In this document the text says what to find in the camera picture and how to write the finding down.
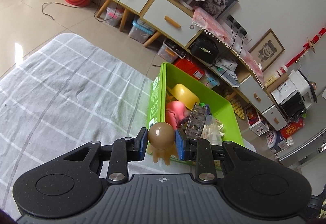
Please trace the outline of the clear storage box pink lid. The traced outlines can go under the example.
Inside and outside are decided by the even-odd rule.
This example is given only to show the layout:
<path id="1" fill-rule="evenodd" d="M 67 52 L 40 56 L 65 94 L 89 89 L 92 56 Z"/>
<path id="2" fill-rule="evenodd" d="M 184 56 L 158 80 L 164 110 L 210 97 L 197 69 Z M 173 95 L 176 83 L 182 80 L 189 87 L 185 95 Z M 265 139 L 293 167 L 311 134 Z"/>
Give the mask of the clear storage box pink lid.
<path id="1" fill-rule="evenodd" d="M 119 22 L 122 19 L 123 13 L 124 13 L 125 9 L 117 6 L 117 7 L 107 7 L 106 9 L 106 15 L 104 18 L 105 23 L 116 27 Z"/>

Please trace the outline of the framed cat picture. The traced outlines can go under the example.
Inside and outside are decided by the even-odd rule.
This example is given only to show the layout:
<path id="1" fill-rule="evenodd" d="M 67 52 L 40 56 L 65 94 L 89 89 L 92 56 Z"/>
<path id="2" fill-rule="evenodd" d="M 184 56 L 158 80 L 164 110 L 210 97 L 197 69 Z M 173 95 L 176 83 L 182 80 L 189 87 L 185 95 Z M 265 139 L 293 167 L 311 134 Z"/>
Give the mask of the framed cat picture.
<path id="1" fill-rule="evenodd" d="M 200 7 L 215 18 L 221 20 L 238 3 L 238 0 L 206 0 Z"/>

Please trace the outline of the white printer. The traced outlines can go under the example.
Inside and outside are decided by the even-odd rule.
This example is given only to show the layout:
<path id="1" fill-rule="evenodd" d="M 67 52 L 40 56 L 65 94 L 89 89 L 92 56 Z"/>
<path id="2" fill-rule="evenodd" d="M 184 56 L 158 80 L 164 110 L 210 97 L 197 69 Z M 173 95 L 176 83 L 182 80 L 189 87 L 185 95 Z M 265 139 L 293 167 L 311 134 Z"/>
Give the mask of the white printer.
<path id="1" fill-rule="evenodd" d="M 305 77 L 305 75 L 300 70 L 292 70 L 289 75 L 289 78 L 300 93 L 303 100 L 303 104 L 306 109 L 311 108 L 313 104 L 318 102 L 315 89 L 313 88 L 312 83 Z"/>

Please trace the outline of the black microwave oven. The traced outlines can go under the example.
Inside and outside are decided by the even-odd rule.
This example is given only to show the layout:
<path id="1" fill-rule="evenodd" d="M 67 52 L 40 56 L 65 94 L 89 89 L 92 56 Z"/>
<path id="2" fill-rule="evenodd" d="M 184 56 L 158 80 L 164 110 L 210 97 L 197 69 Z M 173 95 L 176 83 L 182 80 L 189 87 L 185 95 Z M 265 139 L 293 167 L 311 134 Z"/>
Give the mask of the black microwave oven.
<path id="1" fill-rule="evenodd" d="M 302 96 L 290 79 L 273 90 L 271 95 L 289 121 L 296 121 L 306 114 Z"/>

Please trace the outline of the purple toy grapes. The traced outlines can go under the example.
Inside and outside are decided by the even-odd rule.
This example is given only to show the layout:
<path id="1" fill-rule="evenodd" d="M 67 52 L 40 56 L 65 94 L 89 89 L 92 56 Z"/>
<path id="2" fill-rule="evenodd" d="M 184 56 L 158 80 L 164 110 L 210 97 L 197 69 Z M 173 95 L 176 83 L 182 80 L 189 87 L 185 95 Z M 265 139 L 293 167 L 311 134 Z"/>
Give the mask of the purple toy grapes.
<path id="1" fill-rule="evenodd" d="M 199 106 L 205 110 L 206 115 L 211 115 L 210 107 L 208 106 L 208 104 L 200 102 Z"/>

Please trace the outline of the pink toy pig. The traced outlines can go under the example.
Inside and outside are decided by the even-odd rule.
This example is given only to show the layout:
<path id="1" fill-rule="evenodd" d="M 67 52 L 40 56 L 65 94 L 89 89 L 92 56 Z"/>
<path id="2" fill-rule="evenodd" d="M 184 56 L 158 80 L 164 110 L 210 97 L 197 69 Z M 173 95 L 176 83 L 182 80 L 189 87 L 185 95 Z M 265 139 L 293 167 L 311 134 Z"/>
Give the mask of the pink toy pig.
<path id="1" fill-rule="evenodd" d="M 184 103 L 180 101 L 169 102 L 166 104 L 165 122 L 176 130 L 179 122 L 188 117 L 190 113 Z"/>

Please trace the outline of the red cardboard box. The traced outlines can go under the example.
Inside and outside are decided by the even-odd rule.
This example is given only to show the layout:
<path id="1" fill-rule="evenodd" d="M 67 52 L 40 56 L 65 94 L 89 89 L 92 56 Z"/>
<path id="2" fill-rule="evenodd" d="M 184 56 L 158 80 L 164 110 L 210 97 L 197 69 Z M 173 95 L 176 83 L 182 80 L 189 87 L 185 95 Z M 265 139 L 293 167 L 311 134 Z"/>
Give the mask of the red cardboard box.
<path id="1" fill-rule="evenodd" d="M 203 78 L 205 74 L 202 63 L 193 57 L 178 58 L 173 65 L 197 80 Z"/>

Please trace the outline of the wooden cabinet with white drawers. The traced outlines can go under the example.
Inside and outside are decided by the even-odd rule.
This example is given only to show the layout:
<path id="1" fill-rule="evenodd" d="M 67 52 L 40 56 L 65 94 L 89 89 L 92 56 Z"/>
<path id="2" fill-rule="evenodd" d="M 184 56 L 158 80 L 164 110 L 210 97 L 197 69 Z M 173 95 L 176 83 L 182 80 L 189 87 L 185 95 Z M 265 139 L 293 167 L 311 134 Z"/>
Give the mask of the wooden cabinet with white drawers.
<path id="1" fill-rule="evenodd" d="M 119 2 L 125 8 L 123 20 L 126 20 L 129 13 L 133 13 L 156 29 L 154 35 L 144 43 L 145 47 L 159 36 L 166 36 L 188 51 L 189 46 L 199 36 L 211 36 L 192 24 L 194 12 L 176 0 L 105 0 L 96 16 L 100 17 L 111 2 Z M 262 89 L 249 68 L 239 58 L 238 60 L 240 64 L 236 72 L 239 87 L 235 91 L 250 102 L 275 130 L 286 127 L 286 118 L 268 94 L 266 87 Z"/>

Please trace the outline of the clear storage box blue lid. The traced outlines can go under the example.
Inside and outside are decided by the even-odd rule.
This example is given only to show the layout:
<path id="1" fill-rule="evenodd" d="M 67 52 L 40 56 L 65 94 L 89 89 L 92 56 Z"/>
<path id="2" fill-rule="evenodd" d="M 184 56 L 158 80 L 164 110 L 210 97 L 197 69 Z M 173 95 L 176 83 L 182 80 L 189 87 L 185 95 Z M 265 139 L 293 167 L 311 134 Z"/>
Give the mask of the clear storage box blue lid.
<path id="1" fill-rule="evenodd" d="M 133 20 L 132 28 L 129 31 L 128 37 L 144 44 L 155 32 L 156 29 L 136 16 Z"/>

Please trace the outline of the orange yellow toy cup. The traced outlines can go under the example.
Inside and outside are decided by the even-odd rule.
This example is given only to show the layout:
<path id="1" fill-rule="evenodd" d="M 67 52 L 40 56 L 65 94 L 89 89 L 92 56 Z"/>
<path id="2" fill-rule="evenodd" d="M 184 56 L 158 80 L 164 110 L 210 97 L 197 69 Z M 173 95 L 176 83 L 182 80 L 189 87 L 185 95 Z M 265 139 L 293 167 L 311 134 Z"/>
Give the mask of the orange yellow toy cup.
<path id="1" fill-rule="evenodd" d="M 170 87 L 166 87 L 166 89 L 189 110 L 192 110 L 195 105 L 199 105 L 200 103 L 199 98 L 181 83 L 174 85 L 172 89 Z"/>

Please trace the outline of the grey checked cloth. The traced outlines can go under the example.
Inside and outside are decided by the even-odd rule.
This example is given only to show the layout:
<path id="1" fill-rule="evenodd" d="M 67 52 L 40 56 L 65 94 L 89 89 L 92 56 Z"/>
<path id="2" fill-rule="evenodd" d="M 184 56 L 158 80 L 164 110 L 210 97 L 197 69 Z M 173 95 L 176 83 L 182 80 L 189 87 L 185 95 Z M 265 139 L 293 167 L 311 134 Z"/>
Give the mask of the grey checked cloth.
<path id="1" fill-rule="evenodd" d="M 81 36 L 56 36 L 1 79 L 1 209 L 20 212 L 25 172 L 90 141 L 146 126 L 152 80 Z"/>

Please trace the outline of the black case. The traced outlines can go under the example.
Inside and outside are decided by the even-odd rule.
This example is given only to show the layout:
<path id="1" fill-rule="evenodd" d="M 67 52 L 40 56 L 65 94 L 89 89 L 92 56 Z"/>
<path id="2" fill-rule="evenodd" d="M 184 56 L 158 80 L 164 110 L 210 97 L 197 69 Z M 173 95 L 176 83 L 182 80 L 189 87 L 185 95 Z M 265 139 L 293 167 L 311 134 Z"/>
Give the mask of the black case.
<path id="1" fill-rule="evenodd" d="M 191 54 L 207 64 L 213 64 L 219 54 L 214 41 L 205 36 L 199 36 L 190 46 Z"/>

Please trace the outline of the pink checked cloth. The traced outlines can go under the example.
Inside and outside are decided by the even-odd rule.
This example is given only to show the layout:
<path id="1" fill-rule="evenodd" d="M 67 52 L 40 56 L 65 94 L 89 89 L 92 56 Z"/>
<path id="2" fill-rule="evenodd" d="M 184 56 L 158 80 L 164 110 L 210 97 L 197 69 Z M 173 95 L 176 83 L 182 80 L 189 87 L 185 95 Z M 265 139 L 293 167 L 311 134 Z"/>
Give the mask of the pink checked cloth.
<path id="1" fill-rule="evenodd" d="M 265 88 L 264 74 L 253 56 L 240 43 L 236 42 L 234 37 L 209 13 L 202 8 L 195 8 L 192 24 L 204 30 L 206 34 L 213 36 L 218 42 L 222 42 L 229 50 L 233 51 L 240 61 L 249 68 L 261 88 Z"/>

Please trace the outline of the clear cotton swab jar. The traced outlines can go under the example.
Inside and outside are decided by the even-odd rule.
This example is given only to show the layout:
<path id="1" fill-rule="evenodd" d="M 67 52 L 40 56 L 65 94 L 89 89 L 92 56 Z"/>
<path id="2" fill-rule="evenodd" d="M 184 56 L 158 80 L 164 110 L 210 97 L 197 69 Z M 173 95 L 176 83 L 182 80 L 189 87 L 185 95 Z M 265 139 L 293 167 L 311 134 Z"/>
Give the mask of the clear cotton swab jar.
<path id="1" fill-rule="evenodd" d="M 224 125 L 212 115 L 206 116 L 201 138 L 206 139 L 211 145 L 221 146 L 224 137 Z"/>

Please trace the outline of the clear toy ladder block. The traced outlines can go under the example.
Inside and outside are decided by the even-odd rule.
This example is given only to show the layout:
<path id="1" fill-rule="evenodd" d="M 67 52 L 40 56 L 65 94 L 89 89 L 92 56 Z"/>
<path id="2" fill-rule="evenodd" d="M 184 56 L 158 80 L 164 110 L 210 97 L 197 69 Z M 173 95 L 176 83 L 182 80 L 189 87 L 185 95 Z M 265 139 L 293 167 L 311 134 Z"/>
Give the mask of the clear toy ladder block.
<path id="1" fill-rule="evenodd" d="M 202 107 L 199 105 L 193 107 L 185 129 L 185 135 L 188 138 L 200 138 L 205 125 L 206 116 L 206 112 Z"/>

